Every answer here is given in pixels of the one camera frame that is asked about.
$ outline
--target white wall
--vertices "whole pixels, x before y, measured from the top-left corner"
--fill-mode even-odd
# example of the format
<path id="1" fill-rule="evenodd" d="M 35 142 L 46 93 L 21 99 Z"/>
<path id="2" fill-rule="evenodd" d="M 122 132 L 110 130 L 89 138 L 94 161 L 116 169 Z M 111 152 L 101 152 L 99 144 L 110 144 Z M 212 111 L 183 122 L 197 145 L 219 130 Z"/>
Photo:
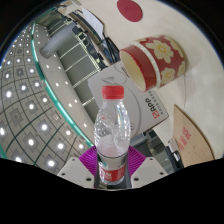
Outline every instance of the white wall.
<path id="1" fill-rule="evenodd" d="M 44 76 L 61 105 L 86 137 L 94 144 L 94 124 L 73 89 L 57 54 L 55 53 L 56 57 L 52 56 L 46 59 L 39 53 L 41 47 L 48 41 L 49 36 L 47 36 L 48 32 L 45 31 L 44 26 L 38 25 L 37 27 L 38 29 L 35 28 L 33 33 L 34 46 Z"/>

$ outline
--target red label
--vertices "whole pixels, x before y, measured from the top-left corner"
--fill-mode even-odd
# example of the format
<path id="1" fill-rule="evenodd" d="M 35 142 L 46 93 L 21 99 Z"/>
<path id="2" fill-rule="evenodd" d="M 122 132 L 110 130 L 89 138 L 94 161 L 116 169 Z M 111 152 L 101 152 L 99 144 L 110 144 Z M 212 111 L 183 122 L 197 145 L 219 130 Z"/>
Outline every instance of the red label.
<path id="1" fill-rule="evenodd" d="M 152 113 L 152 115 L 153 115 L 154 118 L 157 118 L 157 117 L 159 117 L 159 112 L 155 111 L 155 112 Z"/>
<path id="2" fill-rule="evenodd" d="M 102 167 L 100 168 L 100 176 L 102 179 L 107 181 L 117 181 L 120 180 L 125 173 L 125 164 L 118 170 L 105 170 Z"/>

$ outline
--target bottle label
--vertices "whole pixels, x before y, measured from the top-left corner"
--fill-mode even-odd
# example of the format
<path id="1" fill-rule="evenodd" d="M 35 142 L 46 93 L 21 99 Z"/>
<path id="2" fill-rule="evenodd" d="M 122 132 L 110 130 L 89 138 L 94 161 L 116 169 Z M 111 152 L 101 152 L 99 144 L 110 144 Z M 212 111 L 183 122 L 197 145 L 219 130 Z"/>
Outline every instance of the bottle label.
<path id="1" fill-rule="evenodd" d="M 100 166 L 100 177 L 111 182 L 120 180 L 124 176 L 125 165 L 126 163 L 118 170 L 105 170 Z"/>
<path id="2" fill-rule="evenodd" d="M 127 153 L 117 158 L 109 158 L 98 152 L 101 179 L 112 182 L 120 180 L 125 173 L 126 155 Z"/>

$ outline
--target green light strip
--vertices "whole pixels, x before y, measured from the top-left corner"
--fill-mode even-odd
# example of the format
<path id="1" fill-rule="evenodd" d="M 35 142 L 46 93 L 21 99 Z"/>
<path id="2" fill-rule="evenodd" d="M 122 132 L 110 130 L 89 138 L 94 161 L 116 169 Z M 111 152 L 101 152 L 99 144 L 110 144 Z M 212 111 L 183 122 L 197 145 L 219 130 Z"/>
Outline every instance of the green light strip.
<path id="1" fill-rule="evenodd" d="M 85 134 L 79 129 L 79 127 L 75 124 L 75 122 L 68 115 L 68 113 L 66 112 L 64 107 L 58 101 L 57 97 L 55 96 L 54 92 L 52 91 L 52 89 L 51 89 L 50 85 L 48 84 L 47 80 L 45 79 L 44 74 L 43 74 L 43 72 L 40 68 L 39 62 L 37 60 L 36 51 L 35 51 L 35 47 L 34 47 L 34 44 L 33 44 L 33 31 L 34 31 L 34 25 L 33 25 L 32 35 L 31 35 L 31 38 L 32 38 L 32 45 L 31 45 L 32 47 L 31 48 L 32 48 L 34 63 L 35 63 L 35 66 L 37 68 L 37 72 L 40 76 L 40 79 L 44 80 L 44 82 L 47 85 L 47 87 L 45 87 L 45 90 L 47 91 L 48 95 L 50 96 L 50 98 L 51 98 L 52 102 L 54 103 L 55 107 L 59 110 L 61 115 L 64 117 L 64 119 L 67 121 L 67 123 L 71 126 L 71 128 L 76 132 L 76 134 L 77 135 L 82 135 L 83 138 L 86 140 L 86 144 L 89 147 L 94 146 L 93 143 L 85 136 Z"/>

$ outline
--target red and white paper cup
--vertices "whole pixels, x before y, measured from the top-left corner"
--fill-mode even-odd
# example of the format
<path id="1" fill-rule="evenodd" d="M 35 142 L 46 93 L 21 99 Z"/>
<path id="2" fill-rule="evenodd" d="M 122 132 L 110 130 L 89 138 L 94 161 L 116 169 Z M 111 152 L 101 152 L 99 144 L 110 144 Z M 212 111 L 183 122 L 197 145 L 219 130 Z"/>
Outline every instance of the red and white paper cup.
<path id="1" fill-rule="evenodd" d="M 120 58 L 135 85 L 146 92 L 160 88 L 185 73 L 185 57 L 170 37 L 158 35 L 133 41 Z"/>

